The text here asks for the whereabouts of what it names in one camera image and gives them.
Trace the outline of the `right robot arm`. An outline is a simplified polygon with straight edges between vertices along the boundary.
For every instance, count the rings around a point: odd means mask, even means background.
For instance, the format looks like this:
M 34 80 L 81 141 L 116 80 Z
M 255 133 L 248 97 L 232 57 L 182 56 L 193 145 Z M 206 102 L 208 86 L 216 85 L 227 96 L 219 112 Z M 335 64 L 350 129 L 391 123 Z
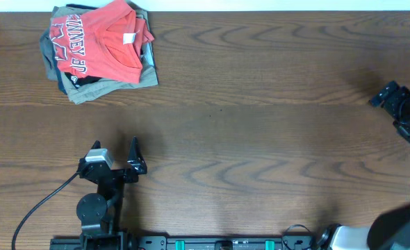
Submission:
M 397 133 L 410 144 L 410 89 L 391 81 L 369 103 L 384 109 Z M 410 249 L 410 203 L 382 213 L 369 227 L 329 226 L 311 248 Z

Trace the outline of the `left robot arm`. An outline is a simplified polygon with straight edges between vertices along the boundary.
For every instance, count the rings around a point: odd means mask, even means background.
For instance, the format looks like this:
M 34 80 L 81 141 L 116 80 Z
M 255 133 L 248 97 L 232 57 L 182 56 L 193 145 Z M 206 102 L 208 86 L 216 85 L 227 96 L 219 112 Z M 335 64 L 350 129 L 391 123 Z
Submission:
M 85 195 L 76 207 L 81 221 L 82 249 L 137 249 L 138 242 L 119 227 L 124 199 L 124 186 L 138 182 L 147 173 L 138 139 L 131 141 L 127 158 L 129 167 L 113 169 L 113 158 L 107 149 L 96 141 L 89 152 L 80 159 L 77 174 L 97 185 L 97 191 Z

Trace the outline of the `red printed t-shirt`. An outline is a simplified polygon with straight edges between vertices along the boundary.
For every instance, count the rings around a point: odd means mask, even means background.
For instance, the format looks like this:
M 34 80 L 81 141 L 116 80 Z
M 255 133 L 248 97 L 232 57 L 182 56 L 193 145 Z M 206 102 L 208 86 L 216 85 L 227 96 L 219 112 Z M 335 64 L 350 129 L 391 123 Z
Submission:
M 125 1 L 55 17 L 49 38 L 60 71 L 133 84 L 139 83 L 143 69 L 142 46 L 154 40 L 146 20 Z

